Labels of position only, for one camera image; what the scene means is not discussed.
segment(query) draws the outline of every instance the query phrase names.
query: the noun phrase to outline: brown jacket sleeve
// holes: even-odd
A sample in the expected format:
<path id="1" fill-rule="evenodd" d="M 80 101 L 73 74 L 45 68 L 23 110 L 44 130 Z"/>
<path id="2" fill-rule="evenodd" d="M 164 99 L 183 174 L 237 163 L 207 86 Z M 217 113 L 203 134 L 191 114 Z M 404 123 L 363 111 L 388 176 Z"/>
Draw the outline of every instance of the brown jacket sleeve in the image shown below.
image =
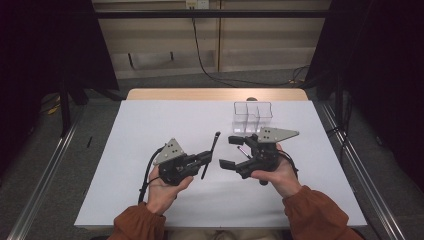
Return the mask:
<path id="1" fill-rule="evenodd" d="M 146 203 L 131 206 L 114 221 L 113 234 L 109 240 L 157 240 L 162 239 L 165 231 L 164 216 L 151 213 Z"/>
<path id="2" fill-rule="evenodd" d="M 296 240 L 362 239 L 347 227 L 349 217 L 327 195 L 307 186 L 283 200 L 290 229 Z"/>

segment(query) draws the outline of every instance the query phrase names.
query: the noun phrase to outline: black cord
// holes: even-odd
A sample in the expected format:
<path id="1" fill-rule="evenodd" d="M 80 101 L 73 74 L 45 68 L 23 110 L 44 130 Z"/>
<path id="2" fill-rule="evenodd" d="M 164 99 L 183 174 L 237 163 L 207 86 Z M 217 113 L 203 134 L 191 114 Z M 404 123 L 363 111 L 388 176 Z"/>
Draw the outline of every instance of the black cord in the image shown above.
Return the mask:
<path id="1" fill-rule="evenodd" d="M 287 161 L 289 161 L 289 163 L 291 164 L 292 168 L 293 168 L 293 172 L 296 175 L 296 178 L 298 178 L 297 176 L 297 172 L 299 171 L 299 169 L 296 168 L 296 166 L 294 165 L 294 161 L 293 159 L 290 157 L 290 155 L 283 151 L 283 150 L 278 150 L 278 153 L 280 154 L 280 156 L 282 156 L 284 159 L 286 159 Z"/>
<path id="2" fill-rule="evenodd" d="M 50 97 L 49 99 L 47 99 L 47 100 L 45 100 L 44 102 L 42 102 L 42 103 L 41 103 L 41 106 L 43 106 L 44 104 L 46 104 L 46 103 L 50 102 L 51 100 L 53 100 L 53 99 L 55 99 L 55 98 L 57 98 L 57 97 L 59 97 L 59 94 L 55 94 L 55 95 L 53 95 L 53 97 Z"/>
<path id="3" fill-rule="evenodd" d="M 287 84 L 290 84 L 291 83 L 291 81 L 287 81 L 287 82 L 284 82 L 284 83 L 275 83 L 275 84 L 272 84 L 272 83 L 260 83 L 260 82 L 252 82 L 252 81 L 246 81 L 246 80 L 240 80 L 240 79 L 217 78 L 217 77 L 211 76 L 209 73 L 206 72 L 205 68 L 203 67 L 202 58 L 200 57 L 199 42 L 197 40 L 197 28 L 196 28 L 196 20 L 195 20 L 195 18 L 192 18 L 192 23 L 193 23 L 193 30 L 194 30 L 194 39 L 196 41 L 197 57 L 199 59 L 200 68 L 202 69 L 203 73 L 206 76 L 208 76 L 211 80 L 213 80 L 215 82 L 219 82 L 219 83 L 225 84 L 225 85 L 230 86 L 230 87 L 233 87 L 233 88 L 237 88 L 237 86 L 235 86 L 233 84 L 226 83 L 224 81 L 241 82 L 241 83 L 256 84 L 256 85 L 263 85 L 263 86 L 270 86 L 270 87 L 284 86 L 284 85 L 287 85 Z"/>
<path id="4" fill-rule="evenodd" d="M 298 67 L 298 68 L 296 68 L 296 69 L 294 69 L 293 70 L 293 78 L 292 78 L 292 81 L 293 81 L 293 83 L 296 83 L 296 78 L 297 78 L 297 76 L 299 76 L 299 74 L 304 70 L 304 69 L 307 69 L 307 68 L 309 68 L 309 66 L 310 65 L 305 65 L 305 66 L 303 66 L 303 67 Z"/>
<path id="5" fill-rule="evenodd" d="M 150 185 L 150 183 L 152 183 L 154 180 L 156 180 L 156 179 L 158 179 L 158 178 L 160 178 L 160 177 L 155 177 L 155 178 L 153 178 L 152 180 L 150 180 L 150 181 L 147 183 L 147 185 Z"/>
<path id="6" fill-rule="evenodd" d="M 152 166 L 153 160 L 156 158 L 156 155 L 158 155 L 158 154 L 162 151 L 162 149 L 163 149 L 163 148 L 164 148 L 164 147 L 161 147 L 161 148 L 159 148 L 158 150 L 156 150 L 156 152 L 155 152 L 155 153 L 153 153 L 152 157 L 150 158 L 149 163 L 147 164 L 146 173 L 144 174 L 144 182 L 143 182 L 143 186 L 142 186 L 142 187 L 141 187 L 141 189 L 139 190 L 139 191 L 140 191 L 140 195 L 139 195 L 139 197 L 138 197 L 138 203 L 141 203 L 141 202 L 143 201 L 143 199 L 144 199 L 144 195 L 146 195 L 147 187 L 149 186 L 149 184 L 150 184 L 153 180 L 155 180 L 155 179 L 156 179 L 156 178 L 155 178 L 155 179 L 152 179 L 152 181 L 147 182 L 147 179 L 149 178 L 150 167 Z"/>
<path id="7" fill-rule="evenodd" d="M 349 94 L 348 95 L 348 99 L 347 99 L 347 104 L 346 104 L 346 111 L 345 111 L 345 115 L 344 115 L 344 119 L 343 119 L 343 130 L 344 130 L 344 134 L 342 134 L 343 141 L 342 141 L 342 146 L 340 147 L 340 156 L 339 156 L 340 166 L 342 167 L 343 171 L 344 171 L 344 167 L 343 167 L 343 150 L 346 147 L 346 143 L 348 141 L 349 123 L 350 123 L 350 117 L 351 116 L 352 116 L 352 97 Z"/>

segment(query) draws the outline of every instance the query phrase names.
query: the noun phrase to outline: hand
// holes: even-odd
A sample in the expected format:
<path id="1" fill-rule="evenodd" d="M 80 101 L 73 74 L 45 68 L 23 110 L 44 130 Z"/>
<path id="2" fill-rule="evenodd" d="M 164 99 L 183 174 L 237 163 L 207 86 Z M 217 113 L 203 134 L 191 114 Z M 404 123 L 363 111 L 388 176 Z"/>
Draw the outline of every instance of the hand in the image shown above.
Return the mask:
<path id="1" fill-rule="evenodd" d="M 147 200 L 147 209 L 157 215 L 162 215 L 171 207 L 177 194 L 186 189 L 193 181 L 192 176 L 184 178 L 178 186 L 171 186 L 159 178 L 159 167 L 155 166 L 149 175 L 149 198 Z"/>
<path id="2" fill-rule="evenodd" d="M 277 143 L 276 145 L 277 149 L 282 151 L 280 144 Z M 280 157 L 279 161 L 280 165 L 274 172 L 256 170 L 252 172 L 251 177 L 271 182 L 283 198 L 288 198 L 299 192 L 302 185 L 297 180 L 289 161 L 283 157 Z"/>

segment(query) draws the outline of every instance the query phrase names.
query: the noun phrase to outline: transparent plastic box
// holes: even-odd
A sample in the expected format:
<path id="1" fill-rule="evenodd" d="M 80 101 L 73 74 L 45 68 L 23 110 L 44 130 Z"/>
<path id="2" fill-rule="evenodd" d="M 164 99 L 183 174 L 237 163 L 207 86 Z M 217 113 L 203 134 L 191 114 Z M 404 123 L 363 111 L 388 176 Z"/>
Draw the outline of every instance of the transparent plastic box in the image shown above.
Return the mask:
<path id="1" fill-rule="evenodd" d="M 235 102 L 233 116 L 234 133 L 256 133 L 271 122 L 270 102 Z"/>

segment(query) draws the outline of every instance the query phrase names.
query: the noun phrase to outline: white paper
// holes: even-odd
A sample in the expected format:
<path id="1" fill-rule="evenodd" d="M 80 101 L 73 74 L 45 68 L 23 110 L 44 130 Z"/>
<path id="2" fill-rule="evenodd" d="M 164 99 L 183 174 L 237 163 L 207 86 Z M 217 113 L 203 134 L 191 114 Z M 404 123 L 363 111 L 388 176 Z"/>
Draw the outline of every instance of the white paper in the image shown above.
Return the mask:
<path id="1" fill-rule="evenodd" d="M 220 131 L 205 179 L 200 179 L 202 168 L 165 213 L 165 226 L 287 228 L 281 197 L 271 184 L 242 180 L 219 166 L 219 159 L 247 160 L 235 145 L 228 144 L 228 136 L 234 135 L 233 107 L 229 101 L 122 102 L 75 225 L 112 227 L 116 216 L 137 204 L 138 189 L 156 149 L 176 138 L 187 154 L 198 154 L 211 148 L 215 132 Z M 280 144 L 299 169 L 301 184 L 332 198 L 348 214 L 348 225 L 366 225 L 312 102 L 272 102 L 272 111 L 271 127 L 300 132 Z"/>

